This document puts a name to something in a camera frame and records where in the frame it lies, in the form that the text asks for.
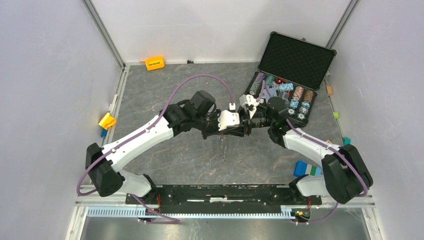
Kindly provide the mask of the large metal disc keyring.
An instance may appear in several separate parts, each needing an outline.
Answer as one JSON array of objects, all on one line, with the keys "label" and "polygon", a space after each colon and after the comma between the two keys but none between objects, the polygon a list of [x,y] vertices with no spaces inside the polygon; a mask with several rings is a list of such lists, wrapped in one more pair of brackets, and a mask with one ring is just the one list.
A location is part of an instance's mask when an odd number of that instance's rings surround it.
[{"label": "large metal disc keyring", "polygon": [[224,161],[226,159],[226,136],[224,134],[219,135],[218,142],[220,143],[220,158]]}]

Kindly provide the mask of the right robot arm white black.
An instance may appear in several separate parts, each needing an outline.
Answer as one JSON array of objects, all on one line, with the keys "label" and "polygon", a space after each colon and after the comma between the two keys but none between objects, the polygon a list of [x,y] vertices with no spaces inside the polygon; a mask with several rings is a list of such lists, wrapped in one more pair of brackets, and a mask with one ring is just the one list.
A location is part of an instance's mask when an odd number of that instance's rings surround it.
[{"label": "right robot arm white black", "polygon": [[280,97],[271,97],[264,116],[250,114],[258,105],[243,95],[239,112],[222,111],[217,118],[218,130],[233,135],[242,130],[247,135],[250,128],[267,127],[273,143],[307,157],[321,167],[320,175],[304,173],[290,183],[289,199],[302,204],[310,196],[330,196],[339,204],[356,197],[364,197],[373,185],[373,179],[358,149],[352,144],[344,146],[320,140],[295,125],[289,119],[289,103]]}]

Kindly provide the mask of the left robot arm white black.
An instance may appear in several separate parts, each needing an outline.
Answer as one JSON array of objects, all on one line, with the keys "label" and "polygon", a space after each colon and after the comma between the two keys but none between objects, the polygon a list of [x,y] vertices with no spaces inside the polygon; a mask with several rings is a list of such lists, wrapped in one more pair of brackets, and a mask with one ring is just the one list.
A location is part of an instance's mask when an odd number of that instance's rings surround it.
[{"label": "left robot arm white black", "polygon": [[204,90],[191,99],[169,105],[151,121],[125,137],[100,147],[92,143],[86,149],[85,168],[95,191],[101,197],[116,192],[133,194],[145,204],[153,203],[157,190],[147,175],[124,170],[137,156],[153,146],[191,129],[218,130],[215,98]]}]

